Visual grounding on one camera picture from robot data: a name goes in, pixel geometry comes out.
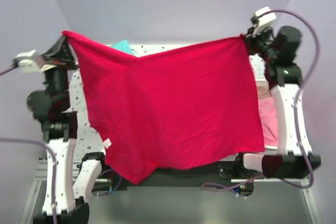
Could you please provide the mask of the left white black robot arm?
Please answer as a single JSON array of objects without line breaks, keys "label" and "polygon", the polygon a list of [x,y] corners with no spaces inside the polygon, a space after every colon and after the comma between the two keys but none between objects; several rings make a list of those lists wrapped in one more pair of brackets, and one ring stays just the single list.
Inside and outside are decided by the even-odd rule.
[{"label": "left white black robot arm", "polygon": [[41,213],[33,223],[88,223],[88,198],[97,178],[108,174],[103,152],[86,154],[77,178],[73,177],[73,156],[77,141],[77,113],[70,107],[68,72],[78,66],[61,36],[45,53],[29,53],[29,61],[45,76],[43,90],[33,91],[27,106],[41,124],[42,144],[47,154],[47,186]]}]

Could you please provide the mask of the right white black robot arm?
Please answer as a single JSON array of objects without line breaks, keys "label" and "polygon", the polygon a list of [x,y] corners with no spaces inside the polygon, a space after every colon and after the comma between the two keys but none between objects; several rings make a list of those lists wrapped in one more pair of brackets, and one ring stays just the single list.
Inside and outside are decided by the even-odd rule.
[{"label": "right white black robot arm", "polygon": [[239,178],[256,172],[286,183],[291,179],[308,178],[308,186],[313,184],[313,171],[321,165],[321,157],[313,154],[304,125],[303,78],[294,62],[301,39],[301,31],[292,26],[281,27],[276,37],[271,27],[262,31],[252,27],[245,35],[248,51],[258,54],[265,62],[264,75],[275,102],[279,135],[275,155],[237,155],[233,168]]}]

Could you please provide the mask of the red t shirt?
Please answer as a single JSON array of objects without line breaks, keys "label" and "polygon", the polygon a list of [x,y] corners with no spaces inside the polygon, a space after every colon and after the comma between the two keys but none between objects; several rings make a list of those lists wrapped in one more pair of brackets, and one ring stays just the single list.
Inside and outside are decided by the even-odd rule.
[{"label": "red t shirt", "polygon": [[258,95],[241,36],[136,57],[64,31],[88,121],[106,164],[139,184],[157,168],[190,169],[263,152]]}]

